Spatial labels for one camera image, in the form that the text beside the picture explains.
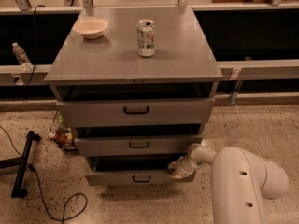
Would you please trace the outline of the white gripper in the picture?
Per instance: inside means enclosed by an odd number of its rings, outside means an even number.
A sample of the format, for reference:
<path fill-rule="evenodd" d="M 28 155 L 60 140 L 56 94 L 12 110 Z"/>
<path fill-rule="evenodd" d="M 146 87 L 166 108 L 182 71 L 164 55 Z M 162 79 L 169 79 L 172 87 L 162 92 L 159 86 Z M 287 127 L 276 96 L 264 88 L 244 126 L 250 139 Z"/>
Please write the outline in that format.
<path fill-rule="evenodd" d="M 167 170 L 171 178 L 181 179 L 192 175 L 201 166 L 202 163 L 193 161 L 188 155 L 185 155 L 171 162 Z"/>

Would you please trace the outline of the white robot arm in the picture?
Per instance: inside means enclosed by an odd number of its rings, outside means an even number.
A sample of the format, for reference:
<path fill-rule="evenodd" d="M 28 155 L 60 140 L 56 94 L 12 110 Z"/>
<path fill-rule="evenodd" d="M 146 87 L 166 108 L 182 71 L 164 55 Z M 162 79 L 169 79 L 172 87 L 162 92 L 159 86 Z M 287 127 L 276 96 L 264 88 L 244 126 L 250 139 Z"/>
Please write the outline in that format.
<path fill-rule="evenodd" d="M 193 143 L 168 169 L 172 178 L 181 179 L 206 163 L 211 166 L 214 224 L 268 224 L 263 201 L 277 199 L 289 188 L 281 166 L 240 147 L 214 151 Z"/>

